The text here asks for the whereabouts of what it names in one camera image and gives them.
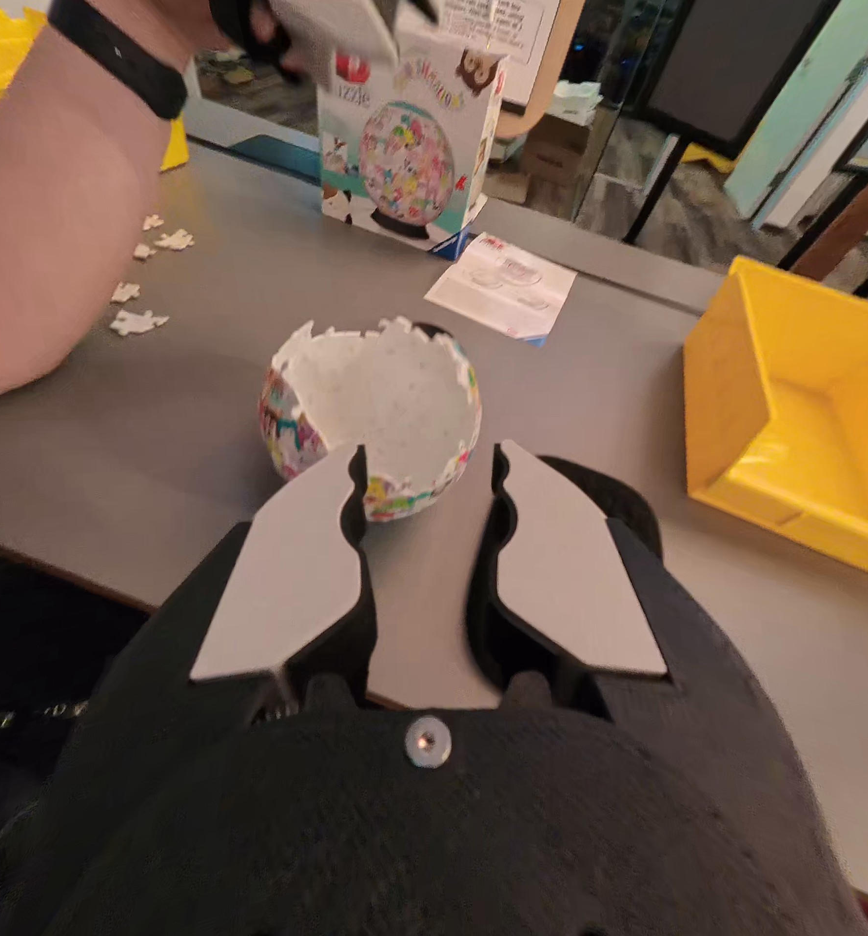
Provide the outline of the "cardboard box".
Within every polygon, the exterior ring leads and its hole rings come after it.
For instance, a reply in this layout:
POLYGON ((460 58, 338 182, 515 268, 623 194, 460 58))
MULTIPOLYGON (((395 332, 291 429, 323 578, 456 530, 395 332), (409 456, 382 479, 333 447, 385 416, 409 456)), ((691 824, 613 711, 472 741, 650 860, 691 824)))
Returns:
POLYGON ((589 125, 545 115, 521 137, 494 144, 486 195, 568 221, 590 189, 612 123, 598 113, 589 125))

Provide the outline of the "pile of white puzzle pieces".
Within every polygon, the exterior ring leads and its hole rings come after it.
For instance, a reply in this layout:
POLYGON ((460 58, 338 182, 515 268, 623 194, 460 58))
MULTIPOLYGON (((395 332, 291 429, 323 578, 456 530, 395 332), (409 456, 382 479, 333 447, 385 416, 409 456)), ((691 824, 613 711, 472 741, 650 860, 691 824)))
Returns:
MULTIPOLYGON (((196 245, 196 238, 187 228, 169 228, 164 217, 157 212, 147 214, 140 228, 140 240, 132 253, 134 269, 138 274, 162 254, 179 254, 196 245)), ((155 332, 166 325, 169 316, 147 308, 137 307, 144 298, 140 282, 131 277, 118 281, 109 299, 112 310, 109 328, 120 338, 131 338, 155 332)))

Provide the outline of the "black wall screen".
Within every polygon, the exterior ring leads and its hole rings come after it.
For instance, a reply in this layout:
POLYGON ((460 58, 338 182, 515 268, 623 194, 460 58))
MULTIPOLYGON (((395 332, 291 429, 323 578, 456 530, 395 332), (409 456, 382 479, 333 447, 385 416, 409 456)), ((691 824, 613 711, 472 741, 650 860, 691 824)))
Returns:
POLYGON ((738 158, 837 1, 685 1, 638 100, 638 119, 738 158))

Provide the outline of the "colourful puzzle box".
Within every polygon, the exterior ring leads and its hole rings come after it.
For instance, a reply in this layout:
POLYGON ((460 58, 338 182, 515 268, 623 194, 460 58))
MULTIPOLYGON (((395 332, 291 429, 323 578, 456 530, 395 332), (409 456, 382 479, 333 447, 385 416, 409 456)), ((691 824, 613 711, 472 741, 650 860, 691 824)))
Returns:
POLYGON ((322 214, 456 261, 486 203, 506 57, 406 39, 396 66, 335 51, 318 90, 322 214))

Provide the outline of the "person's black jacket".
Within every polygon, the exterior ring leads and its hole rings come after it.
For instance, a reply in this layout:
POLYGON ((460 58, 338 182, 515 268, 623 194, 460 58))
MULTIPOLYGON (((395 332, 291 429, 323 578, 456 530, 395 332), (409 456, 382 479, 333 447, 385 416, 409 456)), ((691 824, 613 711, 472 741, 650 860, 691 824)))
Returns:
POLYGON ((0 834, 32 810, 149 614, 0 557, 0 834))

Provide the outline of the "black wristband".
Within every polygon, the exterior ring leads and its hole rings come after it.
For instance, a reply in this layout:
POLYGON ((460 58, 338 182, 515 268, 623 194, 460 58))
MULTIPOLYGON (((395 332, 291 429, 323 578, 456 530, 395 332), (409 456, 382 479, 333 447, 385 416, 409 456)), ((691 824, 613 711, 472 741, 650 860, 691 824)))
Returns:
POLYGON ((181 114, 187 88, 180 72, 146 51, 85 1, 54 1, 49 25, 132 91, 159 119, 181 114))

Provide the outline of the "black metal leg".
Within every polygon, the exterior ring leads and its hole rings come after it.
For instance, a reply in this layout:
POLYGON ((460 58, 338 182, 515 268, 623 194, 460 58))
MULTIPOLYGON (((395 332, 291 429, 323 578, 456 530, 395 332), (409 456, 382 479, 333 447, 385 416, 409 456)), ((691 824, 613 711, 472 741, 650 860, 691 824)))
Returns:
POLYGON ((636 245, 691 143, 692 139, 687 135, 672 134, 664 140, 662 149, 647 177, 641 207, 623 236, 623 243, 636 245))

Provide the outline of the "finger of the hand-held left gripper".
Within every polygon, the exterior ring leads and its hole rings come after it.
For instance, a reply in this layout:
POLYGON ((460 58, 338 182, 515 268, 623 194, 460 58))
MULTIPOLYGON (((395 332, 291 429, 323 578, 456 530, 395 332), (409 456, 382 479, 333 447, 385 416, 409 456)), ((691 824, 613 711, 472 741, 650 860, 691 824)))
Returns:
POLYGON ((389 67, 398 61, 396 1, 270 1, 268 6, 290 42, 278 63, 293 74, 329 82, 336 53, 389 67))

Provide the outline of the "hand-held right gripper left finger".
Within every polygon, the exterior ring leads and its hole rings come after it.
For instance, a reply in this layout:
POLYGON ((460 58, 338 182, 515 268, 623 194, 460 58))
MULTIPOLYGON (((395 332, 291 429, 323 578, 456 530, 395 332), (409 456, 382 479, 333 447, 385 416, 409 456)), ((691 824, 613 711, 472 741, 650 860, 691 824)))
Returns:
POLYGON ((362 540, 364 446, 336 449, 254 515, 198 650, 195 683, 283 672, 365 683, 378 638, 362 540))

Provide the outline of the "white sign board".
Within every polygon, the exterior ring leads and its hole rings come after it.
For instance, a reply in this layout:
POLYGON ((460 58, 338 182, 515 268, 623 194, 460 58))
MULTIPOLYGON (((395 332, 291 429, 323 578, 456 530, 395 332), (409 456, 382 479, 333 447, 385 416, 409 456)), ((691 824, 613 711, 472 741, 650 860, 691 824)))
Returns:
POLYGON ((585 3, 435 1, 432 6, 439 16, 435 24, 403 2, 397 26, 504 58, 507 76, 497 135, 514 138, 530 131, 552 101, 585 3))

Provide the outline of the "folded instruction leaflet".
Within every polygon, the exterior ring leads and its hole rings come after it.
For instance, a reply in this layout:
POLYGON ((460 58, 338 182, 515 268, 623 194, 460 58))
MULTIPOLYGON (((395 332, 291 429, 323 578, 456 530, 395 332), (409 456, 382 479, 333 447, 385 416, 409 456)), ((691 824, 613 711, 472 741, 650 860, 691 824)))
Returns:
POLYGON ((577 272, 490 233, 471 240, 426 300, 519 343, 542 347, 577 272))

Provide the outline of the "colourful puzzle ball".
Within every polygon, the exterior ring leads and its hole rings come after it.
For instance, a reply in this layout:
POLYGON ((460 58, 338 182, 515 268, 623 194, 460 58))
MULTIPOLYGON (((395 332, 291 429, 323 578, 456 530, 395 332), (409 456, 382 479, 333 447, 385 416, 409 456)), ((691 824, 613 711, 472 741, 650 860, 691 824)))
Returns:
POLYGON ((289 482, 336 449, 364 446, 369 521, 406 519, 460 478, 483 404, 454 337, 431 340, 398 316, 372 329, 294 331, 271 358, 258 404, 264 444, 289 482))

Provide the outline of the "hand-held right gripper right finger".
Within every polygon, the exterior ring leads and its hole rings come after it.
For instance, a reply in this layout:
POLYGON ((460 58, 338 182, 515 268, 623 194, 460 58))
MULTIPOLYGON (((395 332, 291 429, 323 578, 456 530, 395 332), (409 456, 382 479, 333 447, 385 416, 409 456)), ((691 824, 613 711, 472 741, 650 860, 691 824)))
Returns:
POLYGON ((666 677, 604 510, 513 440, 498 443, 496 459, 498 505, 508 518, 493 578, 501 610, 584 670, 666 677))

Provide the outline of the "person's left forearm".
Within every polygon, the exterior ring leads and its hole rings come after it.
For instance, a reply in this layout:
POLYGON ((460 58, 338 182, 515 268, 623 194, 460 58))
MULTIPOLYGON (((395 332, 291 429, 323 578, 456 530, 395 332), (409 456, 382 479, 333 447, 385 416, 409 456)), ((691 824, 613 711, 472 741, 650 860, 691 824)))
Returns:
POLYGON ((170 122, 51 25, 0 100, 0 395, 58 368, 108 304, 170 122))

